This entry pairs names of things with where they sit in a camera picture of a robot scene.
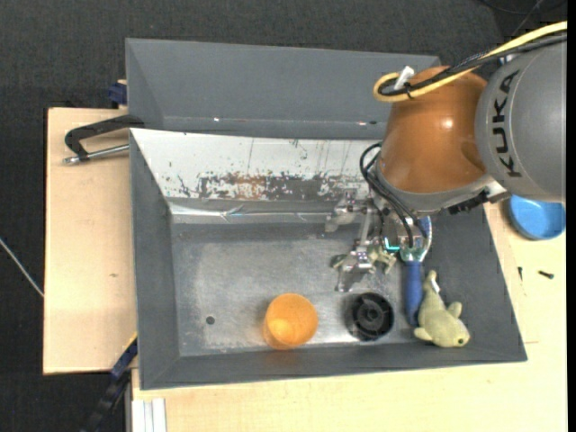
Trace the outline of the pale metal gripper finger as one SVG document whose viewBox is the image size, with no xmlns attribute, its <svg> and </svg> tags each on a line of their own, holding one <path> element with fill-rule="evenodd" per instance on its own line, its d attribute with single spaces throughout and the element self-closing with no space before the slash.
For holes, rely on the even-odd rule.
<svg viewBox="0 0 576 432">
<path fill-rule="evenodd" d="M 333 210 L 327 215 L 324 229 L 327 233 L 338 230 L 340 226 L 351 224 L 359 213 L 356 190 L 346 190 Z"/>
<path fill-rule="evenodd" d="M 337 271 L 335 291 L 348 293 L 354 284 L 374 271 L 372 262 L 365 251 L 352 251 L 331 258 L 331 267 Z"/>
</svg>

